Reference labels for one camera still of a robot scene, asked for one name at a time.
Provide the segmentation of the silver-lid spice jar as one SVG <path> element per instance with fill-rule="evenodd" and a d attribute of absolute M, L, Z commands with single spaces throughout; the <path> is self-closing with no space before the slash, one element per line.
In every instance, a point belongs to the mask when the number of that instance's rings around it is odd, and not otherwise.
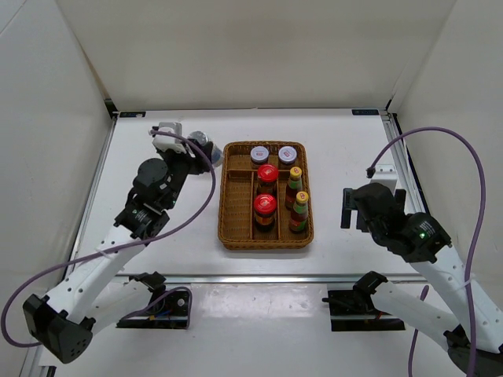
<path fill-rule="evenodd" d="M 207 133 L 196 130 L 188 135 L 188 139 L 205 152 L 214 168 L 222 165 L 224 160 L 223 151 L 214 143 Z"/>

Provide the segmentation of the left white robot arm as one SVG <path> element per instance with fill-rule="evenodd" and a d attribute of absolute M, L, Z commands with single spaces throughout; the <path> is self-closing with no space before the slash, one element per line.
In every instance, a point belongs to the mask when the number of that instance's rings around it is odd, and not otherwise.
<path fill-rule="evenodd" d="M 117 292 L 106 288 L 116 274 L 151 242 L 166 237 L 168 211 L 189 175 L 215 172 L 214 145 L 194 138 L 156 141 L 158 157 L 138 168 L 124 208 L 94 254 L 77 258 L 75 269 L 42 297 L 23 304 L 28 331 L 61 363 L 80 357 L 103 328 L 140 310 L 156 314 L 165 303 L 164 279 L 143 273 Z"/>

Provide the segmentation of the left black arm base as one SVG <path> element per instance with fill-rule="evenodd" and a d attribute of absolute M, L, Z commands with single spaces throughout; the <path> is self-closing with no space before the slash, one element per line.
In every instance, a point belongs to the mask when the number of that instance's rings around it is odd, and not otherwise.
<path fill-rule="evenodd" d="M 193 294 L 188 287 L 165 291 L 163 299 L 146 311 L 120 320 L 117 328 L 187 330 L 190 326 Z"/>

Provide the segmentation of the red-lid sauce jar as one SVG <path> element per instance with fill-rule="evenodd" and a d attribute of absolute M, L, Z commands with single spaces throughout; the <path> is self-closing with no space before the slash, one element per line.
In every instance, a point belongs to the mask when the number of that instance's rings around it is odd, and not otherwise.
<path fill-rule="evenodd" d="M 279 170 L 272 164 L 263 164 L 257 170 L 257 194 L 269 194 L 272 196 L 277 195 L 277 179 L 279 177 Z"/>
<path fill-rule="evenodd" d="M 277 200 L 267 193 L 257 195 L 253 200 L 254 223 L 261 232 L 269 232 L 276 223 Z"/>

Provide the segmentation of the yellow-cap sauce bottle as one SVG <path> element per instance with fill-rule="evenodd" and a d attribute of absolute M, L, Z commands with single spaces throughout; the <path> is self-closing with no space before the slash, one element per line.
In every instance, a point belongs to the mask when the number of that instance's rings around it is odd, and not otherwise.
<path fill-rule="evenodd" d="M 289 178 L 285 189 L 285 206 L 290 210 L 296 201 L 297 192 L 303 190 L 302 169 L 292 167 L 289 171 Z"/>
<path fill-rule="evenodd" d="M 290 211 L 288 227 L 292 232 L 302 232 L 307 224 L 309 194 L 299 191 Z"/>

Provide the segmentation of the white-lid paste jar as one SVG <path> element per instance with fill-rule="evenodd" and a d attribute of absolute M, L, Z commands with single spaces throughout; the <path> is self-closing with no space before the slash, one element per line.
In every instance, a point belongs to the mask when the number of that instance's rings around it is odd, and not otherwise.
<path fill-rule="evenodd" d="M 262 165 L 268 164 L 269 156 L 269 150 L 265 146 L 255 146 L 250 151 L 251 167 L 259 169 Z"/>
<path fill-rule="evenodd" d="M 278 167 L 280 170 L 289 170 L 296 164 L 297 151 L 291 145 L 286 145 L 278 150 Z"/>

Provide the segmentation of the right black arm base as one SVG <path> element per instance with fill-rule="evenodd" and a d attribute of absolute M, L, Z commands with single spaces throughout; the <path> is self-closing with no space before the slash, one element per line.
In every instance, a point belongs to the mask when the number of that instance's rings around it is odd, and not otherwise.
<path fill-rule="evenodd" d="M 405 331 L 403 321 L 375 309 L 352 290 L 331 290 L 321 301 L 329 306 L 332 332 Z"/>

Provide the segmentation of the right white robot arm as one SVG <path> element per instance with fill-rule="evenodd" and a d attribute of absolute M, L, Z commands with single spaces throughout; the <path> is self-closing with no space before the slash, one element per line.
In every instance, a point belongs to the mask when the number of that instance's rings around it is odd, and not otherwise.
<path fill-rule="evenodd" d="M 343 190 L 341 226 L 357 227 L 411 265 L 449 307 L 444 312 L 409 295 L 387 277 L 366 273 L 353 286 L 353 304 L 364 314 L 389 313 L 425 334 L 467 376 L 502 374 L 502 310 L 475 280 L 466 280 L 459 254 L 443 227 L 424 212 L 404 211 L 405 191 L 380 183 Z"/>

